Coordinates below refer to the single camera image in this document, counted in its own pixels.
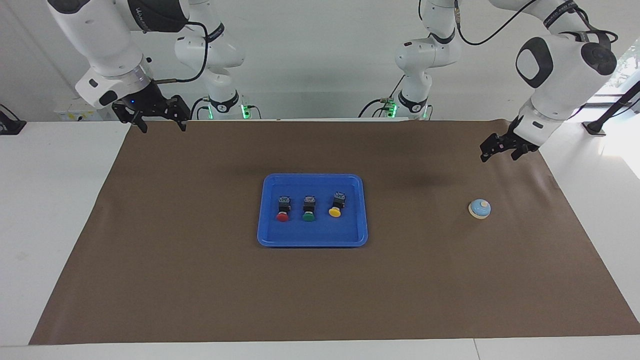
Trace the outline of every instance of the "red button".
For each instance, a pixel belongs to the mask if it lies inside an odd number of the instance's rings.
[[[287,213],[279,213],[276,219],[280,222],[287,222],[289,221],[289,216]]]

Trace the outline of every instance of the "brown tablecloth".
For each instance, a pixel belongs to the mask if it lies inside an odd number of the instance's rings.
[[[149,128],[127,135],[31,344],[640,334],[543,158],[480,162],[502,120]],[[358,174],[369,242],[260,246],[277,172]]]

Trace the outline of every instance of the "green button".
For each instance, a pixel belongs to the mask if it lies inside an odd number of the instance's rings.
[[[304,221],[316,221],[316,216],[313,213],[305,213],[302,215],[302,220]]]

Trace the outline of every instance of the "blue round object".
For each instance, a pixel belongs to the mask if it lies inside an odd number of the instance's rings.
[[[491,215],[491,204],[487,200],[477,199],[469,205],[471,215],[479,219],[486,219]]]

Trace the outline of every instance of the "blue tray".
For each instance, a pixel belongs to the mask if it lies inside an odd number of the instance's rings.
[[[333,194],[346,194],[342,216],[329,209]],[[278,198],[291,198],[289,221],[279,222]],[[316,221],[302,220],[305,196],[316,197]],[[271,174],[264,180],[258,241],[266,247],[361,247],[367,242],[362,180],[348,174]]]

